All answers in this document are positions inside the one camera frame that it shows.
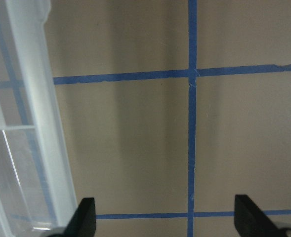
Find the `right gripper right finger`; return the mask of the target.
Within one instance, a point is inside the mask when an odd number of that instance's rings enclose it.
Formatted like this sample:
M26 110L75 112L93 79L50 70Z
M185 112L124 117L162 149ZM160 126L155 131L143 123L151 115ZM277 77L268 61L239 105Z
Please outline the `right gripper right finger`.
M291 227L278 227L248 195L235 195L234 226L241 237L291 237Z

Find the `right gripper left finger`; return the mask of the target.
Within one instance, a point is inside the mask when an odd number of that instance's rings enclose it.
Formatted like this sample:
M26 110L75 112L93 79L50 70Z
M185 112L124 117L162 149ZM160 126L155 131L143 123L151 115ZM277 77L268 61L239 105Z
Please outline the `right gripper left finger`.
M93 237L96 232L95 199L85 197L66 228L61 233L49 234L49 237Z

